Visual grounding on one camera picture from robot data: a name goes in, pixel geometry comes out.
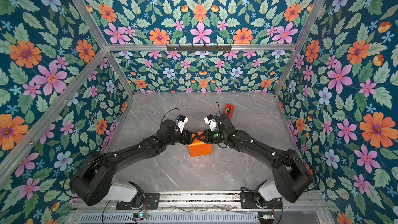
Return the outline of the yellow orange wrapping paper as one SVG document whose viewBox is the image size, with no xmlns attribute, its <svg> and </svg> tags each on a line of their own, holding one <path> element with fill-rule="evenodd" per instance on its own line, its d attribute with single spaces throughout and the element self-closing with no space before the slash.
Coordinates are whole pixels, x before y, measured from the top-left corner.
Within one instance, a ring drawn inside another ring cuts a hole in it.
<svg viewBox="0 0 398 224">
<path fill-rule="evenodd" d="M 191 157 L 199 157 L 212 154 L 212 144 L 205 144 L 196 140 L 198 134 L 192 137 L 192 144 L 188 145 L 189 155 Z"/>
</svg>

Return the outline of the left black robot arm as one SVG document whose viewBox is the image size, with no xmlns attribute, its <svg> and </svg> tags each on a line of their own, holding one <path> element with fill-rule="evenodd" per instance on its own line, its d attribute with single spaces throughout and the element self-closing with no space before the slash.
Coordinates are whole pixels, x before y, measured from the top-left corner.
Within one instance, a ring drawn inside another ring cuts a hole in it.
<svg viewBox="0 0 398 224">
<path fill-rule="evenodd" d="M 169 145 L 190 145 L 197 136 L 197 133 L 180 128 L 173 120 L 165 120 L 154 135 L 134 146 L 88 155 L 69 186 L 88 206 L 105 200 L 124 202 L 132 208 L 139 208 L 144 204 L 141 187 L 132 181 L 127 184 L 113 182 L 114 175 L 137 162 L 159 155 Z"/>
</svg>

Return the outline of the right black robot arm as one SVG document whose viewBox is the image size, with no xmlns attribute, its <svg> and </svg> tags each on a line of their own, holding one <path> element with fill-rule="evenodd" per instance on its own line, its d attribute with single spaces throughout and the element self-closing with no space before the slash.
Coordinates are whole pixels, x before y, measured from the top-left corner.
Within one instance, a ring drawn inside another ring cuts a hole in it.
<svg viewBox="0 0 398 224">
<path fill-rule="evenodd" d="M 278 198 L 295 203 L 313 183 L 313 177 L 295 150 L 273 148 L 256 140 L 246 131 L 237 129 L 226 114 L 209 115 L 206 122 L 208 128 L 193 134 L 192 140 L 224 144 L 224 148 L 248 154 L 272 171 L 273 179 L 263 182 L 252 191 L 259 206 Z"/>
</svg>

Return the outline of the red tape dispenser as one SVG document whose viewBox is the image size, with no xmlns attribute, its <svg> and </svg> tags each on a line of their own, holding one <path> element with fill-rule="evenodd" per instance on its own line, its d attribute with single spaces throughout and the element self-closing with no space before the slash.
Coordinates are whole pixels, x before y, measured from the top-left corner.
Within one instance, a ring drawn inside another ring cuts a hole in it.
<svg viewBox="0 0 398 224">
<path fill-rule="evenodd" d="M 233 116 L 235 106 L 231 104 L 226 104 L 223 113 L 226 114 L 230 119 Z"/>
</svg>

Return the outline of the left small circuit board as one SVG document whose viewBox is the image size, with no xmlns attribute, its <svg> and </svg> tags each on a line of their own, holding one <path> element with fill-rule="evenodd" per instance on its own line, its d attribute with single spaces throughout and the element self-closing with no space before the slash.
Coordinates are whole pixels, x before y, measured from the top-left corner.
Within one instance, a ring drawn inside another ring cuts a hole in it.
<svg viewBox="0 0 398 224">
<path fill-rule="evenodd" d="M 143 222 L 149 218 L 149 215 L 146 213 L 134 213 L 133 220 L 135 222 Z"/>
</svg>

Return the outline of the small circuit board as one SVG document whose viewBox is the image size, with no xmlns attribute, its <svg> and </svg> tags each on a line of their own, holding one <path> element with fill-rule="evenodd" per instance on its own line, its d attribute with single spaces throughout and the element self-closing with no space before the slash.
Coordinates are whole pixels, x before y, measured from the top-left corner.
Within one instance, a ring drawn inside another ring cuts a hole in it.
<svg viewBox="0 0 398 224">
<path fill-rule="evenodd" d="M 273 224 L 275 217 L 273 214 L 260 214 L 258 220 L 260 224 Z"/>
<path fill-rule="evenodd" d="M 134 213 L 133 220 L 135 222 L 143 222 L 149 218 L 149 215 L 146 213 Z"/>
</svg>

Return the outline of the right small circuit board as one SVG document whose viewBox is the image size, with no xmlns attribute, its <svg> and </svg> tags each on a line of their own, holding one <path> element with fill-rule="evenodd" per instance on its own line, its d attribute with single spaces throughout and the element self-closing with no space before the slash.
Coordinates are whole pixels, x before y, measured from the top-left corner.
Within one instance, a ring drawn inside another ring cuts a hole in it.
<svg viewBox="0 0 398 224">
<path fill-rule="evenodd" d="M 273 214 L 260 214 L 258 220 L 260 224 L 273 224 L 275 217 Z"/>
</svg>

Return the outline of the aluminium mounting rail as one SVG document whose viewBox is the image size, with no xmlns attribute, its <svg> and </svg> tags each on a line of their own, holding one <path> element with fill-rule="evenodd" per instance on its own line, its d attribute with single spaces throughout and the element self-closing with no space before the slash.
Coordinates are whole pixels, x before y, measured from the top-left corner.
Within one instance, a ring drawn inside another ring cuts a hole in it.
<svg viewBox="0 0 398 224">
<path fill-rule="evenodd" d="M 86 213 L 158 213 L 158 212 L 321 212 L 330 213 L 326 201 L 319 190 L 309 191 L 300 196 L 295 203 L 282 198 L 283 209 L 242 209 L 240 190 L 238 191 L 159 191 L 160 203 L 156 210 L 117 210 L 118 201 L 105 201 L 87 206 L 82 200 L 76 201 L 68 217 L 79 220 Z"/>
</svg>

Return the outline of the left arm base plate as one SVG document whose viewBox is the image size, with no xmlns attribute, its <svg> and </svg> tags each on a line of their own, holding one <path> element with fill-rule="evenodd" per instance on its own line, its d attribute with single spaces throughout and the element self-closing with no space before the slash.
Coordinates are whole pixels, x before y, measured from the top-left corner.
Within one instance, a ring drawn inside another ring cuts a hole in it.
<svg viewBox="0 0 398 224">
<path fill-rule="evenodd" d="M 118 202 L 117 210 L 156 210 L 160 203 L 159 193 L 139 193 L 129 203 Z"/>
</svg>

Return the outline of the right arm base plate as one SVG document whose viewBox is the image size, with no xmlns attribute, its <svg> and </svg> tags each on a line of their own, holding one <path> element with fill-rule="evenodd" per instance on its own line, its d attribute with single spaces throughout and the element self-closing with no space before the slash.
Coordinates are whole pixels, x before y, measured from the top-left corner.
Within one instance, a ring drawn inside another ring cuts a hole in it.
<svg viewBox="0 0 398 224">
<path fill-rule="evenodd" d="M 240 188 L 242 209 L 283 209 L 282 196 L 276 190 L 275 182 L 265 180 L 257 188 Z"/>
</svg>

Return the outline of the black hook rail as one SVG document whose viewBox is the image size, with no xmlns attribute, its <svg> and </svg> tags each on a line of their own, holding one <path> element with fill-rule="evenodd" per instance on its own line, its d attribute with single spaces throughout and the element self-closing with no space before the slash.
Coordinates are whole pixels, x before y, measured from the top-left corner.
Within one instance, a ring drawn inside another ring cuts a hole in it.
<svg viewBox="0 0 398 224">
<path fill-rule="evenodd" d="M 208 52 L 218 52 L 218 51 L 231 51 L 232 45 L 220 45 L 220 44 L 203 44 L 203 45 L 166 45 L 167 51 L 186 51 L 186 52 L 196 52 L 196 51 L 208 51 Z"/>
</svg>

